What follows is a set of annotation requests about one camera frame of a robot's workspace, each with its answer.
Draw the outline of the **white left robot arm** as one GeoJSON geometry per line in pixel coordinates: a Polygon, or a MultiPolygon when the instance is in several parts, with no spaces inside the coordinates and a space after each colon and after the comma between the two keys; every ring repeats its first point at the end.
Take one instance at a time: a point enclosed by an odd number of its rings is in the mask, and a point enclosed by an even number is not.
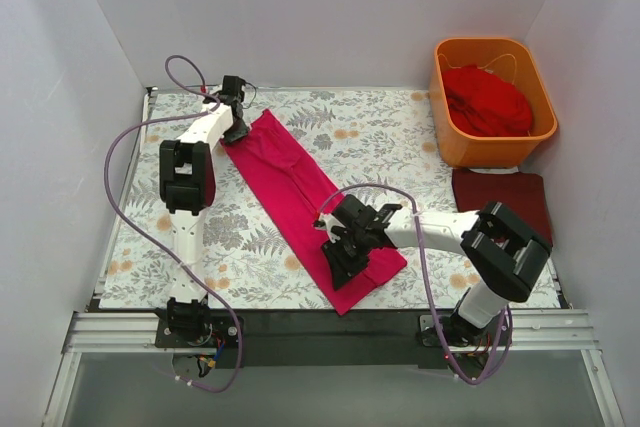
{"type": "Polygon", "coordinates": [[[219,141],[233,143],[248,135],[245,87],[243,78],[224,76],[214,93],[219,108],[159,148],[160,197],[170,214],[172,252],[189,268],[174,276],[164,318],[169,331],[193,347],[205,345],[213,333],[207,292],[199,285],[204,280],[204,224],[216,192],[212,150],[219,141]]]}

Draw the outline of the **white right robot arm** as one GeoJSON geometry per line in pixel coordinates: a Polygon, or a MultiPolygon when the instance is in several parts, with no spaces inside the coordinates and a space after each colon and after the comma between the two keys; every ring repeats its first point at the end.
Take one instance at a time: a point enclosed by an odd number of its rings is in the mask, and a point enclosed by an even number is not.
{"type": "Polygon", "coordinates": [[[328,236],[321,250],[336,291],[371,267],[375,253],[425,247],[466,256],[480,280],[440,322],[447,342],[459,347],[486,336],[509,303],[528,300],[551,253],[549,242],[500,202],[478,211],[419,214],[399,204],[366,206],[347,195],[314,226],[328,236]]]}

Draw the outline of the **pink t shirt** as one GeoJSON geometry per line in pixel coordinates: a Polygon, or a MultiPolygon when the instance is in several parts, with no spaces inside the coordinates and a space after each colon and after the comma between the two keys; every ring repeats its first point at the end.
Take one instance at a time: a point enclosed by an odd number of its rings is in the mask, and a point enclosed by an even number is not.
{"type": "Polygon", "coordinates": [[[374,250],[364,272],[334,290],[328,261],[321,251],[327,235],[314,229],[322,203],[337,187],[309,153],[265,110],[247,137],[225,148],[240,175],[297,259],[340,315],[407,266],[396,250],[374,250]]]}

